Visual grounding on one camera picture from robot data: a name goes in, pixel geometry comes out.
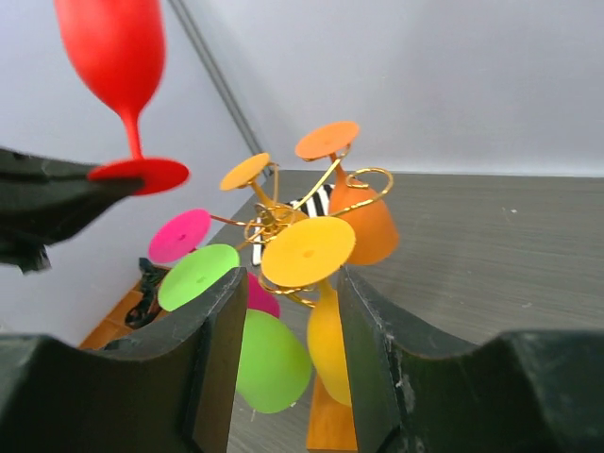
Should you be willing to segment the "yellow plastic wine glass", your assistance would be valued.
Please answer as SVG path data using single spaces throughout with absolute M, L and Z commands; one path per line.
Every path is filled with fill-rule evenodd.
M 260 264 L 262 275 L 279 287 L 318 290 L 307 326 L 310 358 L 329 396 L 347 407 L 352 401 L 339 300 L 328 279 L 347 262 L 355 243 L 355 232 L 346 221 L 309 218 L 278 233 Z

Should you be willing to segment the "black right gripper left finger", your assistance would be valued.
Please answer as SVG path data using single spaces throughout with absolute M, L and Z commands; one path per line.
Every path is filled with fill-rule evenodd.
M 247 273 L 98 350 L 47 335 L 1 339 L 5 452 L 224 452 Z

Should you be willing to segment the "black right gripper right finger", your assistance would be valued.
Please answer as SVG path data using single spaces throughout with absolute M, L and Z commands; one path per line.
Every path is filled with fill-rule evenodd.
M 601 330 L 512 330 L 472 344 L 351 269 L 337 293 L 359 451 L 602 450 Z

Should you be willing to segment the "yellow-orange plastic wine glass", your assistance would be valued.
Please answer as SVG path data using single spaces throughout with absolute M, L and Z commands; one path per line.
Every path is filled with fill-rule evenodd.
M 256 178 L 267 167 L 272 168 L 274 174 L 273 197 L 269 198 L 256 182 Z M 274 214 L 278 203 L 278 165 L 271 160 L 269 153 L 263 152 L 242 161 L 233 167 L 220 182 L 220 190 L 224 192 L 250 186 L 263 206 L 261 213 Z

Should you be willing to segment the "gold wire wine glass rack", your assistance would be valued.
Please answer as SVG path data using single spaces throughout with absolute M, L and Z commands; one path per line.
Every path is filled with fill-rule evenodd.
M 358 449 L 339 299 L 329 279 L 347 263 L 380 262 L 398 245 L 398 232 L 383 200 L 394 185 L 393 175 L 371 168 L 371 173 L 386 178 L 385 187 L 376 191 L 361 181 L 364 169 L 352 174 L 343 171 L 345 155 L 332 154 L 326 171 L 337 174 L 329 214 L 301 218 L 296 207 L 280 204 L 257 189 L 260 213 L 244 224 L 245 229 L 257 227 L 266 245 L 260 284 L 310 308 L 307 344 L 316 371 L 307 436 L 310 452 Z

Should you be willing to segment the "green plastic wine glass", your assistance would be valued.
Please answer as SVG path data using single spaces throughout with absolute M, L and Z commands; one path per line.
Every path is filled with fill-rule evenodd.
M 239 252 L 224 243 L 175 252 L 152 252 L 160 263 L 174 262 L 159 286 L 159 304 L 174 311 L 202 294 L 227 271 L 240 265 Z M 261 413 L 277 413 L 292 406 L 310 382 L 311 363 L 306 347 L 279 319 L 274 296 L 247 274 L 247 310 L 236 391 Z

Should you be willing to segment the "red plastic wine glass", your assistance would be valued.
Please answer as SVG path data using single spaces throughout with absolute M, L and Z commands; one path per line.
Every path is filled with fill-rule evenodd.
M 137 177 L 137 195 L 183 184 L 189 169 L 167 158 L 143 155 L 139 118 L 156 93 L 165 62 L 158 1 L 61 0 L 54 3 L 69 60 L 89 90 L 122 120 L 131 157 L 99 166 L 92 181 Z

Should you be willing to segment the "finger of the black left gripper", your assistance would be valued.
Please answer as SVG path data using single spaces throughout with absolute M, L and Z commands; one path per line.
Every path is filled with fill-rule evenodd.
M 96 166 L 1 150 L 1 263 L 24 273 L 50 267 L 46 248 L 73 238 L 143 187 L 139 177 L 93 181 Z

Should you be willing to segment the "orange plastic wine glass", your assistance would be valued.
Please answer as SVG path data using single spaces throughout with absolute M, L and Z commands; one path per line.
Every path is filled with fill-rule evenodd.
M 394 185 L 392 174 L 383 168 L 363 168 L 348 173 L 342 167 L 359 132 L 357 123 L 339 121 L 314 129 L 298 142 L 295 154 L 299 158 L 305 161 L 330 158 L 331 164 L 295 207 L 305 204 L 330 176 L 335 176 L 327 214 L 346 221 L 353 228 L 356 243 L 348 262 L 361 266 L 388 258 L 399 244 L 399 234 L 383 200 Z

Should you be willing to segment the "magenta plastic wine glass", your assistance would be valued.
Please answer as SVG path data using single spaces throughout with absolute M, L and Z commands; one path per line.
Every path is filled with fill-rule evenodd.
M 162 309 L 174 311 L 209 289 L 222 276 L 241 265 L 231 245 L 200 243 L 210 230 L 210 214 L 201 209 L 185 211 L 164 224 L 148 247 L 154 263 L 173 263 L 159 285 Z

